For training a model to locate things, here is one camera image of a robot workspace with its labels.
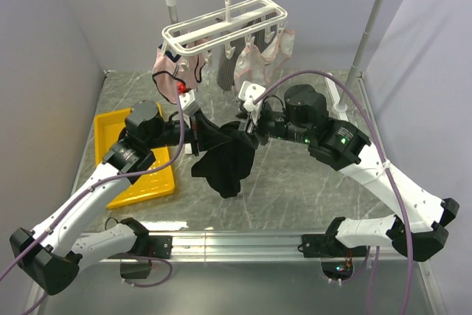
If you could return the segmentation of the white clip hanger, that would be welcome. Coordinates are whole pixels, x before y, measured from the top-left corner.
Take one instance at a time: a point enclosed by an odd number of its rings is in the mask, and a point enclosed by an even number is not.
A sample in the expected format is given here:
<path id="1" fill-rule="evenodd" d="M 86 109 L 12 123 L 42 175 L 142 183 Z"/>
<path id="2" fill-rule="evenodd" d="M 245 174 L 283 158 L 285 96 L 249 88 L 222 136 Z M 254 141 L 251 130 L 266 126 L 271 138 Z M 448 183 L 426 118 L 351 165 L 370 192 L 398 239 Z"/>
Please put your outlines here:
<path id="1" fill-rule="evenodd" d="M 271 35 L 273 26 L 281 32 L 288 17 L 287 10 L 272 0 L 245 0 L 234 4 L 232 0 L 224 0 L 222 9 L 179 21 L 177 0 L 165 0 L 165 3 L 171 24 L 162 30 L 163 50 L 168 46 L 182 57 L 225 46 L 226 56 L 230 58 L 234 53 L 231 41 L 245 38 L 249 43 L 253 32 L 265 30 Z"/>

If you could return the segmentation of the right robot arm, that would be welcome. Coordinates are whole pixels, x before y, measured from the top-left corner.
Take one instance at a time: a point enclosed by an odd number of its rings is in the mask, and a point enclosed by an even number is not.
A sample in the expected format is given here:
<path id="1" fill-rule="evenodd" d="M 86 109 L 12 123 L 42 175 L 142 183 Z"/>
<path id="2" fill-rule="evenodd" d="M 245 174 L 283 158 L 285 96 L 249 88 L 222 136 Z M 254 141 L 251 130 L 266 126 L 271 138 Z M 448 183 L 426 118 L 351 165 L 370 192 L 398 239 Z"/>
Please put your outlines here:
<path id="1" fill-rule="evenodd" d="M 265 92 L 265 87 L 245 81 L 238 93 L 249 113 L 249 130 L 260 143 L 274 138 L 306 145 L 310 156 L 357 181 L 392 211 L 382 218 L 335 218 L 323 235 L 303 237 L 305 257 L 360 256 L 368 246 L 380 246 L 423 262 L 444 248 L 446 226 L 459 211 L 454 199 L 427 193 L 394 165 L 382 162 L 366 134 L 351 122 L 330 117 L 325 96 L 314 87 L 290 87 L 283 111 L 254 102 Z"/>

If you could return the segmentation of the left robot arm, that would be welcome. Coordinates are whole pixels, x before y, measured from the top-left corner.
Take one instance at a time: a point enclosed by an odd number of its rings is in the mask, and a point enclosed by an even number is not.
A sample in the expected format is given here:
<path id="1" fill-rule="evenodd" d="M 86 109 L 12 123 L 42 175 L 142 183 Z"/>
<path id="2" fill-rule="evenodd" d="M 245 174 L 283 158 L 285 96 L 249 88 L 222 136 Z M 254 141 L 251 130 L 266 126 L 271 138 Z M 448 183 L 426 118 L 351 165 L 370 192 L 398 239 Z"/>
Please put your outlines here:
<path id="1" fill-rule="evenodd" d="M 157 103 L 134 104 L 118 141 L 104 155 L 88 181 L 48 219 L 29 231 L 17 229 L 10 245 L 19 266 L 48 295 L 66 289 L 85 268 L 110 256 L 148 254 L 149 231 L 133 218 L 91 238 L 85 227 L 119 194 L 133 186 L 156 161 L 153 149 L 189 143 L 196 152 L 232 138 L 197 110 L 189 123 L 164 120 Z"/>

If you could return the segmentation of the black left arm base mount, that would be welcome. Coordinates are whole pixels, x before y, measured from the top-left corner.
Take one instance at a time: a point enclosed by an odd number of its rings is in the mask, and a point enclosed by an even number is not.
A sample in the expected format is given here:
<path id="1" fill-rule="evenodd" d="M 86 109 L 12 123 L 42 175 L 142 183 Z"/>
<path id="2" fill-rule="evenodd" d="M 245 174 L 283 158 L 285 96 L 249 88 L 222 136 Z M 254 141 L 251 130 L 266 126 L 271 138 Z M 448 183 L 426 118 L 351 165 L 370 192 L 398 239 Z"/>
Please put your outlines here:
<path id="1" fill-rule="evenodd" d="M 148 237 L 145 256 L 170 259 L 173 248 L 173 237 L 171 235 L 151 235 Z"/>

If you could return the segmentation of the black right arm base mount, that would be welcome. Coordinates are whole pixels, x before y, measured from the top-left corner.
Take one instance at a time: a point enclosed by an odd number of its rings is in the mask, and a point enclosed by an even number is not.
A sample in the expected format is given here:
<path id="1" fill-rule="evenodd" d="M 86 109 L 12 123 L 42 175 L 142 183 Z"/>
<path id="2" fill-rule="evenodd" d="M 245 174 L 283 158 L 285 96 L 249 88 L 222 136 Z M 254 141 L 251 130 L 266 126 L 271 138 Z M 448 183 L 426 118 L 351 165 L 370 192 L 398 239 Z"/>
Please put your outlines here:
<path id="1" fill-rule="evenodd" d="M 323 234 L 303 234 L 301 240 L 298 250 L 305 258 L 333 256 Z"/>

